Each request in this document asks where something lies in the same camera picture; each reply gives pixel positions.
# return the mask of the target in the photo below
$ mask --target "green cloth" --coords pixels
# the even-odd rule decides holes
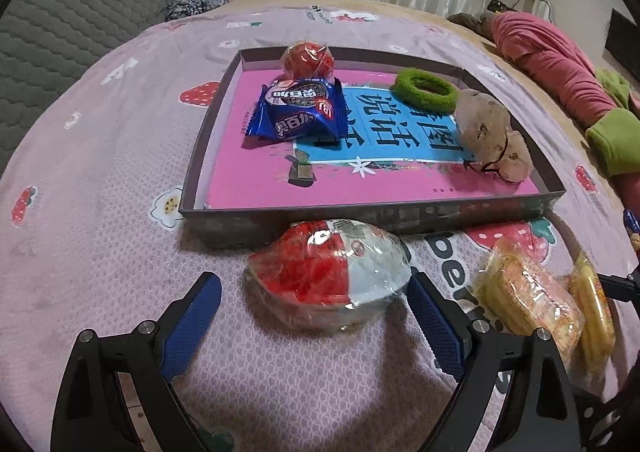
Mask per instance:
[[[612,109],[586,136],[610,176],[640,171],[640,120],[631,111]]]
[[[596,68],[596,78],[607,95],[616,103],[616,106],[629,109],[631,86],[626,78],[615,71],[600,70],[599,68]]]

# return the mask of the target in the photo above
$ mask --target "plastic wrap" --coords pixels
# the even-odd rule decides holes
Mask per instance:
[[[286,49],[280,63],[290,80],[323,78],[334,82],[334,56],[328,47],[317,42],[294,42]]]
[[[580,346],[587,372],[600,378],[616,345],[616,333],[602,285],[584,253],[575,262],[569,292],[585,317]]]
[[[479,295],[516,335],[538,327],[554,337],[568,366],[580,339],[584,317],[571,294],[514,241],[498,240],[489,257]]]
[[[294,329],[359,327],[384,313],[409,281],[400,240],[353,220],[304,222],[249,257],[267,308]]]

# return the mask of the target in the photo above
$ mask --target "red fruit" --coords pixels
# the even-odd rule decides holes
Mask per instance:
[[[220,82],[212,81],[192,87],[180,93],[180,102],[194,106],[209,106],[218,91]]]
[[[576,165],[575,168],[575,178],[578,180],[578,183],[582,185],[582,188],[587,192],[596,192],[596,184],[591,179],[591,176],[587,173],[587,170],[581,166]]]
[[[331,79],[334,74],[334,57],[325,46],[317,42],[297,42],[287,49],[282,68],[288,78],[319,77]]]
[[[496,241],[502,237],[512,239],[519,244],[522,251],[539,263],[546,259],[549,242],[543,237],[533,235],[531,225],[525,222],[500,223],[466,230],[466,234],[479,247],[491,250]]]

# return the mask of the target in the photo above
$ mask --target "electrical cord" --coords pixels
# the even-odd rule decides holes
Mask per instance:
[[[553,5],[551,4],[551,2],[550,2],[550,1],[548,1],[548,0],[538,0],[538,1],[542,1],[543,3],[546,3],[546,6],[548,6],[548,7],[549,7],[549,21],[550,21],[552,24],[555,24],[555,23],[554,23],[554,16],[553,16],[554,8],[553,8]],[[519,3],[520,3],[520,0],[517,0],[517,1],[516,1],[516,2],[511,6],[511,8],[515,8]]]

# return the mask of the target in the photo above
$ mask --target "oreo-style cookie package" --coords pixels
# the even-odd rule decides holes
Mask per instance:
[[[307,135],[347,136],[347,104],[338,79],[280,80],[262,86],[245,136],[279,142]]]

